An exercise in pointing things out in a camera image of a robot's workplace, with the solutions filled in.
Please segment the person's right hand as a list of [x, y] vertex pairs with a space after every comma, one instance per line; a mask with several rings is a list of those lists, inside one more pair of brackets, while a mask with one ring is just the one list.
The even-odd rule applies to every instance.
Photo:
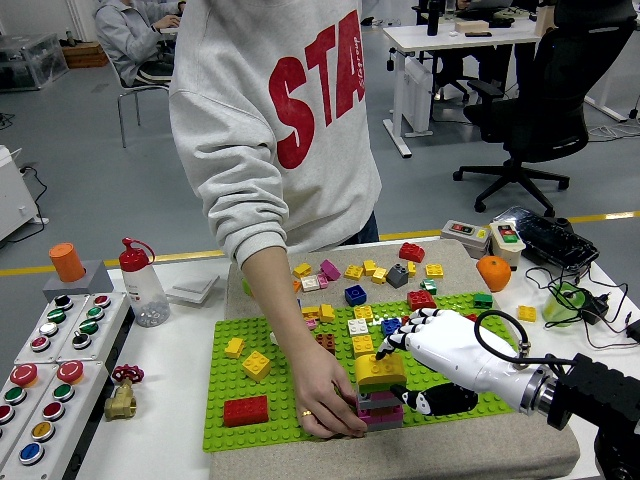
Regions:
[[362, 437], [367, 426], [355, 413], [355, 390], [336, 358], [311, 341], [289, 355], [301, 427], [310, 435]]

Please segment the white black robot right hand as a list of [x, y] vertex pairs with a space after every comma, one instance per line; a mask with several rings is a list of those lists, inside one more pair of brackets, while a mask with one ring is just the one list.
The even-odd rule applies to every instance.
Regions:
[[383, 340], [376, 358], [397, 349], [448, 379], [423, 391], [391, 387], [396, 398], [424, 415], [470, 411], [483, 392], [493, 392], [511, 408], [530, 415], [534, 396], [548, 376], [537, 364], [517, 366], [516, 352], [506, 340], [453, 310], [414, 311], [406, 325]]

